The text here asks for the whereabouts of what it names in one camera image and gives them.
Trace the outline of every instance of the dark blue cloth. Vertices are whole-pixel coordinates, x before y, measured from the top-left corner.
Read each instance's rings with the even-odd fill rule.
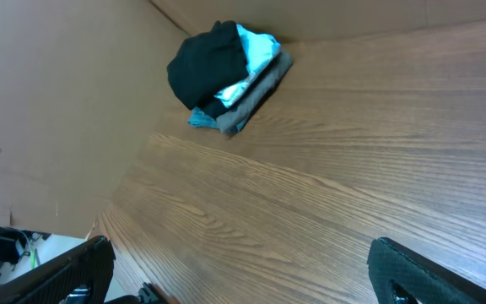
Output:
[[[245,125],[248,121],[249,121],[249,117],[242,120],[234,128],[230,129],[226,133],[232,133],[232,134],[238,133],[239,131],[241,131],[245,127]],[[197,107],[192,109],[192,114],[189,117],[189,124],[194,128],[215,128],[215,129],[219,129],[219,128],[217,128],[217,123],[215,122],[215,120],[212,119],[211,117],[209,117],[206,113],[204,113],[202,110],[200,110]]]

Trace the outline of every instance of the stack of folded clothing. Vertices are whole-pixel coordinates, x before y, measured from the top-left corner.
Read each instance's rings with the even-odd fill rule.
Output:
[[[273,36],[217,21],[209,33],[183,41],[168,65],[168,82],[192,110],[191,126],[237,133],[291,65]]]

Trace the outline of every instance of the light blue cloth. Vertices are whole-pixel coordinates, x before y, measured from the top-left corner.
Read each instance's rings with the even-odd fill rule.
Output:
[[[242,120],[240,123],[238,123],[235,127],[231,128],[228,132],[226,133],[238,133],[241,131],[245,125],[246,122],[249,121],[250,117],[247,117],[246,119]],[[192,114],[189,117],[189,124],[194,127],[194,128],[216,128],[217,123],[215,122],[214,119],[208,116],[208,114],[204,113],[202,110],[199,108],[195,107],[192,109]]]
[[[227,108],[233,106],[243,96],[249,85],[280,51],[280,43],[271,35],[254,34],[240,24],[237,25],[237,32],[240,35],[243,50],[245,50],[246,69],[249,76],[220,90],[215,95]]]

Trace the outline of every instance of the wood grain surface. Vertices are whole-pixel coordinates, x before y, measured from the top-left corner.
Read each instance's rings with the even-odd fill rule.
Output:
[[[294,66],[232,138],[162,105],[99,217],[121,284],[373,303],[388,236],[486,288],[486,22],[285,47]]]

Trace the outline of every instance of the pile of clothes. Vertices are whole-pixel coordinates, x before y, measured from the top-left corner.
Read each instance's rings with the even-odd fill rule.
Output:
[[[234,21],[183,41],[168,65],[175,96],[192,110],[189,124],[238,133],[292,65],[275,38]]]

